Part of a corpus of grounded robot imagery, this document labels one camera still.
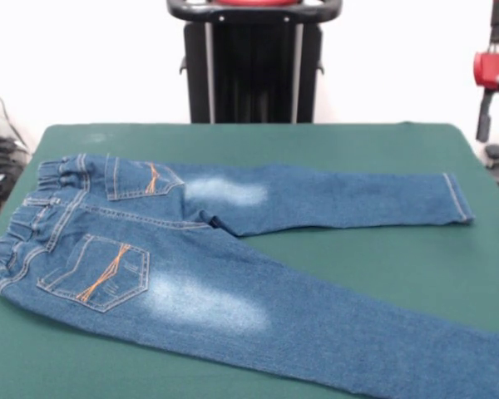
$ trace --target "metal pole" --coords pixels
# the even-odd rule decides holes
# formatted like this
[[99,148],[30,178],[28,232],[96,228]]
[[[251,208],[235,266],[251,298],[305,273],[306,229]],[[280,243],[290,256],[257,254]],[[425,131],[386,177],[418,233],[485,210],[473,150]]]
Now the metal pole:
[[209,119],[210,123],[216,122],[215,112],[215,59],[213,48],[213,24],[205,24],[205,47],[207,51],[207,86],[209,93]]
[[298,123],[299,77],[301,76],[301,53],[303,50],[303,23],[296,25],[294,48],[294,78],[292,83],[292,123]]

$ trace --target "black stand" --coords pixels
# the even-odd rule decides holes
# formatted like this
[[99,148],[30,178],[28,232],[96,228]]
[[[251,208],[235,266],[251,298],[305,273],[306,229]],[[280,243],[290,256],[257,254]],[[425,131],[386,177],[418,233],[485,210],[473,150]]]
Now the black stand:
[[341,4],[248,8],[210,2],[193,10],[169,0],[173,15],[191,21],[183,67],[192,123],[311,123],[322,45],[318,22],[338,16]]

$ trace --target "back pocket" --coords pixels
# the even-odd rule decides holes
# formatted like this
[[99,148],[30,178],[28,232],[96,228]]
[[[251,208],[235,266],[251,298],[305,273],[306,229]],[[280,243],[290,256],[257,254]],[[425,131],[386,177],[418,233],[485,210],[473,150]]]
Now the back pocket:
[[177,185],[183,185],[183,181],[168,166],[117,157],[107,158],[108,200],[165,195]]
[[104,313],[148,289],[149,266],[146,251],[87,234],[66,267],[39,279],[37,286]]

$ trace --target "green tablecloth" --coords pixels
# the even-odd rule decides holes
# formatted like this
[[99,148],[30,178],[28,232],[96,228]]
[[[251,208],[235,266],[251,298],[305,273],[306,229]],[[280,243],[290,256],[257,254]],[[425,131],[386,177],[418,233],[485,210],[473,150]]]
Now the green tablecloth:
[[[469,228],[303,229],[246,239],[293,268],[405,308],[499,332],[499,189],[445,125],[53,126],[0,218],[36,186],[42,160],[77,152],[138,160],[323,170],[454,172]],[[92,336],[0,297],[0,398],[344,398],[325,387]]]

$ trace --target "blue denim jeans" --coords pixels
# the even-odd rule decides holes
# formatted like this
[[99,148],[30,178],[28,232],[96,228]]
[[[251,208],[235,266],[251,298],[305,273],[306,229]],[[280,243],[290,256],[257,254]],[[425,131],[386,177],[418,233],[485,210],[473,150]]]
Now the blue denim jeans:
[[499,335],[299,273],[237,239],[472,220],[446,174],[77,155],[41,164],[12,216],[0,295],[88,332],[372,397],[499,398]]

